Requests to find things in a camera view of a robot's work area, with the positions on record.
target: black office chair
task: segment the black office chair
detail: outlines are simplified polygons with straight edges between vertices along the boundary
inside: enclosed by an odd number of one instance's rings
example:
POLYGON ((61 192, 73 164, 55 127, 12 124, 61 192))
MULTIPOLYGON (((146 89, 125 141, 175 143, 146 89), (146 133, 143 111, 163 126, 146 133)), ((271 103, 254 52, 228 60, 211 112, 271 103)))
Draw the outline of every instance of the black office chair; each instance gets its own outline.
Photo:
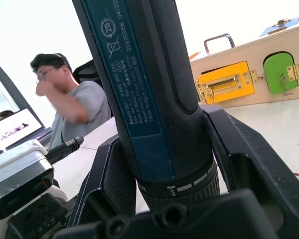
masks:
POLYGON ((76 68, 73 72, 73 77, 78 84, 81 84, 84 81, 94 81, 95 83, 99 84, 103 88, 99 73, 95 67, 93 60, 88 61, 82 66, 76 68))

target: cordless screwdriver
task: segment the cordless screwdriver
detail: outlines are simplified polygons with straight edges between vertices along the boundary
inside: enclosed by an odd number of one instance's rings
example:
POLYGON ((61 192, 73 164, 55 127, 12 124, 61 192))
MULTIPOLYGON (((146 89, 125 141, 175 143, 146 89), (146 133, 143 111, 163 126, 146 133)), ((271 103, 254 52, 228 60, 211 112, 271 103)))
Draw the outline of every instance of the cordless screwdriver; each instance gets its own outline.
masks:
POLYGON ((175 1, 82 4, 120 141, 149 208, 218 195, 217 167, 175 1))

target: metal handle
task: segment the metal handle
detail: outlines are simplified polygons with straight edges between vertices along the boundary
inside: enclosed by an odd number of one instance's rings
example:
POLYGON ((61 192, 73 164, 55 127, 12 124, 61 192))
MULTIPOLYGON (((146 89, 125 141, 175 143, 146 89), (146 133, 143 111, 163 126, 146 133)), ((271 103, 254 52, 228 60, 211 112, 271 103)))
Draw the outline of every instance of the metal handle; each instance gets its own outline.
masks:
POLYGON ((209 38, 209 39, 206 39, 206 40, 204 41, 204 46, 205 46, 205 50, 206 50, 206 52, 207 52, 207 55, 210 54, 210 53, 209 53, 208 46, 207 46, 207 42, 208 42, 208 41, 215 40, 215 39, 218 39, 218 38, 222 38, 222 37, 227 37, 227 38, 228 38, 229 43, 230 43, 230 45, 231 45, 231 48, 234 48, 234 47, 235 47, 235 43, 234 43, 233 39, 231 38, 231 36, 230 36, 229 34, 227 34, 227 33, 225 33, 225 34, 221 34, 221 35, 219 35, 219 36, 214 36, 214 37, 209 38))

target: gray t-shirt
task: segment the gray t-shirt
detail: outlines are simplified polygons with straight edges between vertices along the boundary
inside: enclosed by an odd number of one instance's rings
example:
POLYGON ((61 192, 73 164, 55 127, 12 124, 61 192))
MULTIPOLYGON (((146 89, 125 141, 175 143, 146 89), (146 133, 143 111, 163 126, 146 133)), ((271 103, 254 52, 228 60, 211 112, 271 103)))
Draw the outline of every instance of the gray t-shirt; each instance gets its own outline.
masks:
POLYGON ((84 81, 68 96, 77 99, 89 112, 89 122, 75 124, 66 121, 58 112, 52 124, 50 148, 54 148, 77 136, 86 136, 111 117, 111 110, 102 87, 93 81, 84 81))

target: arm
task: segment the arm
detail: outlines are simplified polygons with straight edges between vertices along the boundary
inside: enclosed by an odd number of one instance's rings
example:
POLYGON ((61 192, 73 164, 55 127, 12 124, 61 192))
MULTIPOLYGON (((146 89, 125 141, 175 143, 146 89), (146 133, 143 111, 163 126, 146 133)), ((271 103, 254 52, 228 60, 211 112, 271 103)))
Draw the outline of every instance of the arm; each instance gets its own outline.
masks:
POLYGON ((67 121, 72 123, 87 123, 89 121, 88 110, 74 97, 66 96, 55 88, 52 88, 46 97, 67 121))

